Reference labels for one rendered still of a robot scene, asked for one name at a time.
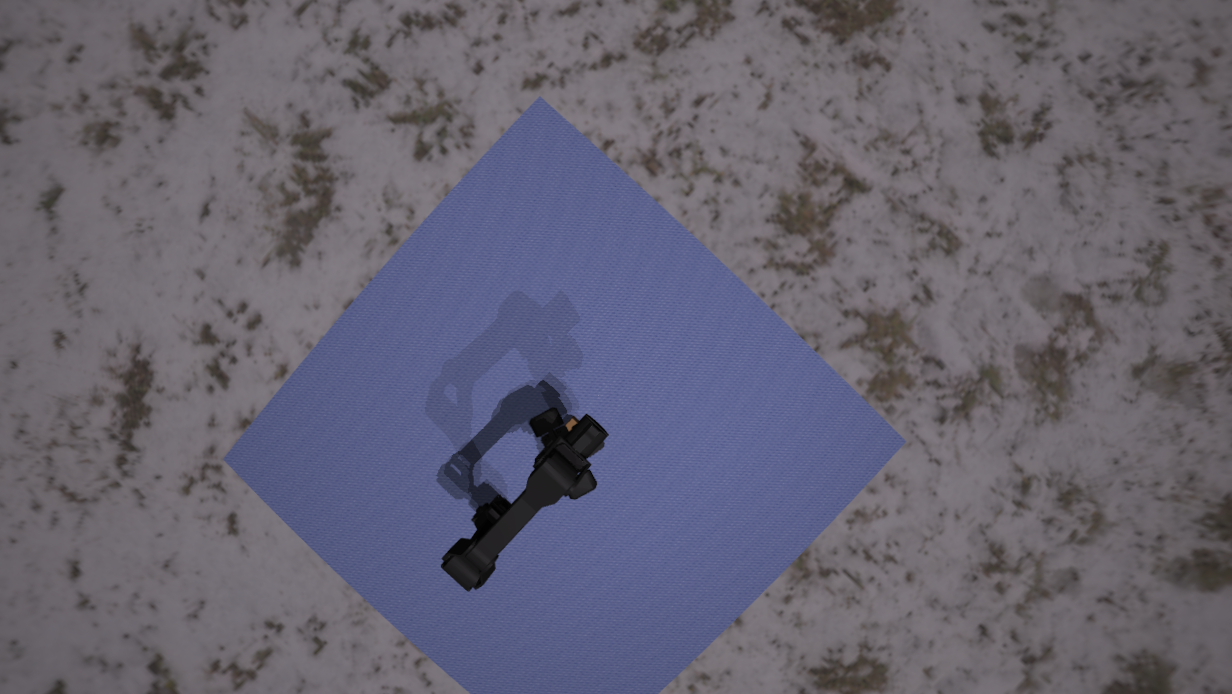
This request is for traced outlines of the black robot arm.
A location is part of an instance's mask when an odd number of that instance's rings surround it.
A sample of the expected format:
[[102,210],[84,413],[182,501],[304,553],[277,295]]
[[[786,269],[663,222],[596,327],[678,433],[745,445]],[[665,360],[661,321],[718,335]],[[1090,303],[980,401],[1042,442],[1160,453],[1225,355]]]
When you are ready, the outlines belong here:
[[565,438],[551,439],[535,459],[525,491],[513,504],[498,494],[490,504],[478,507],[471,520],[476,534],[452,545],[441,568],[467,592],[484,586],[496,569],[498,553],[541,508],[570,494],[591,466],[586,459],[604,447],[606,438],[609,433],[585,414]]

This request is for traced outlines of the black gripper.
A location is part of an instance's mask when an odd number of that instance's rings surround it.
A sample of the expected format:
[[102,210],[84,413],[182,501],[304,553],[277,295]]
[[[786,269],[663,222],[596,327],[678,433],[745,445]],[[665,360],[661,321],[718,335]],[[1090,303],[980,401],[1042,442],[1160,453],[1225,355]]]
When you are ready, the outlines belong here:
[[[547,446],[546,444],[549,443],[551,439],[554,441],[556,438],[558,436],[565,438],[565,435],[569,433],[565,427],[561,427],[562,424],[564,424],[564,422],[562,420],[559,412],[553,407],[549,408],[549,410],[545,410],[543,413],[533,417],[533,419],[531,419],[530,422],[530,425],[532,427],[537,438],[548,431],[541,438],[542,443],[545,444],[545,447]],[[598,482],[594,478],[591,471],[586,470],[586,473],[582,477],[580,482],[570,492],[569,494],[570,499],[575,500],[577,498],[586,494],[588,492],[596,489],[596,486]]]

